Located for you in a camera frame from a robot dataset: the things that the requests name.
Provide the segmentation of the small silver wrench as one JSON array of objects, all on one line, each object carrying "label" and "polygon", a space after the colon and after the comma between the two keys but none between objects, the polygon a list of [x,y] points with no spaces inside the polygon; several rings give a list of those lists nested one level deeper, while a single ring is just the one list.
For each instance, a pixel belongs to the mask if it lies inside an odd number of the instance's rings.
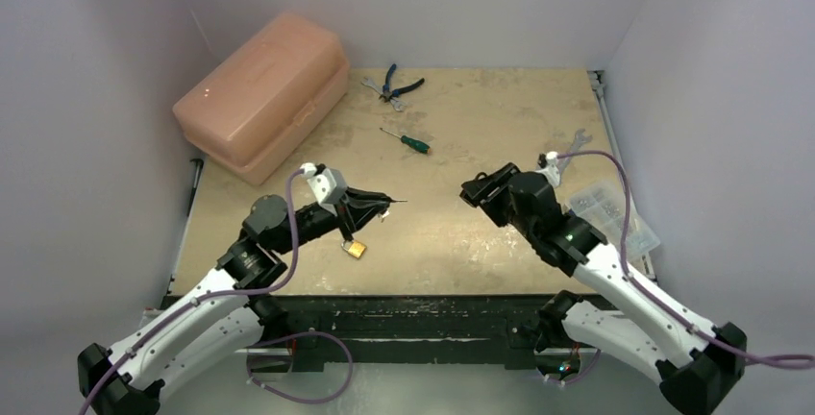
[{"label": "small silver wrench", "polygon": [[[378,85],[373,79],[369,77],[364,77],[360,83],[364,86],[367,86],[373,89],[378,95],[384,95],[384,91],[381,85]],[[385,100],[386,103],[390,104],[391,107],[397,112],[403,112],[405,109],[406,103],[402,102],[398,98],[390,98]]]}]

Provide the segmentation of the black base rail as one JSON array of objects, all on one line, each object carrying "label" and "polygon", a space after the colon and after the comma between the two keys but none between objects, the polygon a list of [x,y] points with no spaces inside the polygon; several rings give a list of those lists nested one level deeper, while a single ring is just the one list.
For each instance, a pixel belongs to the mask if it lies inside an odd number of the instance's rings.
[{"label": "black base rail", "polygon": [[582,302],[609,310],[595,294],[290,295],[253,300],[249,324],[263,340],[294,335],[293,369],[327,363],[501,365],[529,370],[546,350],[573,341],[556,325]]}]

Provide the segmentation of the brass padlock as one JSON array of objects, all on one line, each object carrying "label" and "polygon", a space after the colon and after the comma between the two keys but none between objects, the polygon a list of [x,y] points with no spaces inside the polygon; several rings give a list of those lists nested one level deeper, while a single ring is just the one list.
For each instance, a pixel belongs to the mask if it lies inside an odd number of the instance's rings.
[{"label": "brass padlock", "polygon": [[345,240],[341,243],[341,248],[355,259],[360,259],[367,250],[367,246],[358,240]]}]

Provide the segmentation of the large silver wrench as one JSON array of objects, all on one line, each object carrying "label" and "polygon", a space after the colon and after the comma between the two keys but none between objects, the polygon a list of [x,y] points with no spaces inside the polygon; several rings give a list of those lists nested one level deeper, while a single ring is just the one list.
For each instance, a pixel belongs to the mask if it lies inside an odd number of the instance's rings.
[{"label": "large silver wrench", "polygon": [[591,134],[586,134],[585,129],[578,129],[575,131],[575,135],[573,141],[566,152],[566,157],[559,157],[558,158],[558,171],[560,174],[563,174],[568,165],[570,164],[572,158],[571,154],[574,154],[580,150],[581,147],[585,146],[586,144],[590,143],[593,139]]}]

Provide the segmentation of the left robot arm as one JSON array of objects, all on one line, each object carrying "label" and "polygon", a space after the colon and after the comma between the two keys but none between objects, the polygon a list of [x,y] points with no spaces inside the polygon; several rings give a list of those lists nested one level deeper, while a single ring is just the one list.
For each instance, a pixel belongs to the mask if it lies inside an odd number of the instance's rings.
[{"label": "left robot arm", "polygon": [[258,198],[239,237],[175,304],[132,335],[78,356],[80,413],[156,414],[171,395],[233,352],[286,334],[273,292],[293,275],[280,259],[329,232],[346,242],[394,199],[374,191],[319,184],[317,200],[295,209],[284,197]]}]

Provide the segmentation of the green handled screwdriver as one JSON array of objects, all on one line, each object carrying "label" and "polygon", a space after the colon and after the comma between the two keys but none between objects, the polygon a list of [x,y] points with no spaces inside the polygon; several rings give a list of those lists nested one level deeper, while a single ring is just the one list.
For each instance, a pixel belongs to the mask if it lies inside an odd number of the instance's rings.
[{"label": "green handled screwdriver", "polygon": [[424,141],[404,134],[396,134],[385,128],[381,128],[381,131],[398,138],[402,144],[406,145],[410,150],[414,152],[417,152],[422,155],[429,155],[431,153],[432,150],[431,146]]}]

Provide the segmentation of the clear plastic screw box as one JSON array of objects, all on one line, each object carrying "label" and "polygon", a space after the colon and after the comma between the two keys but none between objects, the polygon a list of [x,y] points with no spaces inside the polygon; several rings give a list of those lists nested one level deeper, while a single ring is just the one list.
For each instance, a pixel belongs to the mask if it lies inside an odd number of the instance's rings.
[{"label": "clear plastic screw box", "polygon": [[[574,193],[568,200],[568,206],[620,248],[625,195],[619,183],[610,180],[594,182]],[[660,243],[658,236],[632,207],[626,236],[627,260],[634,261],[648,255]]]}]

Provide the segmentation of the pink plastic toolbox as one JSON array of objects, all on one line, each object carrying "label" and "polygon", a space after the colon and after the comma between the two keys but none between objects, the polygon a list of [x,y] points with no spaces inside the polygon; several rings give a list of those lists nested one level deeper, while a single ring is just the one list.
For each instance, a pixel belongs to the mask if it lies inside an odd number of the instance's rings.
[{"label": "pink plastic toolbox", "polygon": [[246,183],[278,169],[345,95],[338,34],[284,12],[173,107],[185,138]]}]

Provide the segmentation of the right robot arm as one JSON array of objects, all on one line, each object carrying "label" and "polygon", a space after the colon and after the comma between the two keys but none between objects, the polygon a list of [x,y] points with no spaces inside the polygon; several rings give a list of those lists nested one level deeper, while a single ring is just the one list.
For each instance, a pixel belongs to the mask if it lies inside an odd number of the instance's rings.
[{"label": "right robot arm", "polygon": [[632,268],[598,229],[562,209],[544,175],[508,163],[463,183],[459,196],[613,305],[600,310],[559,292],[538,312],[537,350],[567,340],[595,347],[654,381],[681,414],[712,413],[743,377],[746,334],[732,323],[715,325]]}]

